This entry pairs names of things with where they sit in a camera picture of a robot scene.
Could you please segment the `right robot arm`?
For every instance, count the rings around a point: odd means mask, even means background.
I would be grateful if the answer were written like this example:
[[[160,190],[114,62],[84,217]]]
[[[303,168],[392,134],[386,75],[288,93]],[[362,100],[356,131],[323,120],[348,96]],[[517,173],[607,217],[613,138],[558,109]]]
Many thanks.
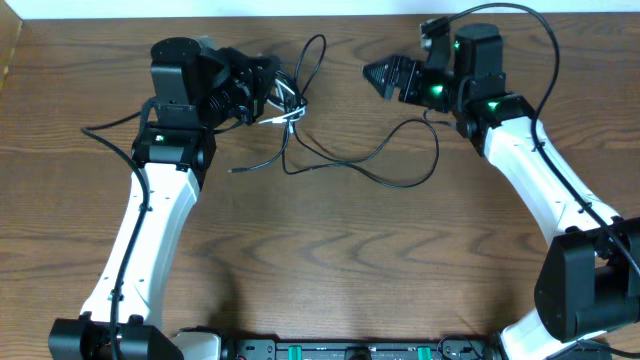
[[[421,25],[428,56],[392,55],[363,68],[384,98],[450,113],[455,129],[515,188],[548,252],[534,309],[499,332],[486,359],[606,359],[598,342],[639,319],[639,222],[579,179],[547,137],[538,111],[506,88],[504,42],[492,24]]]

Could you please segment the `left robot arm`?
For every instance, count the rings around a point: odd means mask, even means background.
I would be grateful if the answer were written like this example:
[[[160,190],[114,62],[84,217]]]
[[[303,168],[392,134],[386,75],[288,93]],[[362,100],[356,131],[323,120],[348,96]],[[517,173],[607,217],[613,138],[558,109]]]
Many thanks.
[[[173,338],[162,331],[164,295],[177,243],[202,190],[223,123],[251,125],[264,112],[280,60],[175,37],[150,51],[155,90],[137,113],[129,152],[127,209],[96,287],[75,319],[55,320],[55,359],[231,359],[214,330]]]

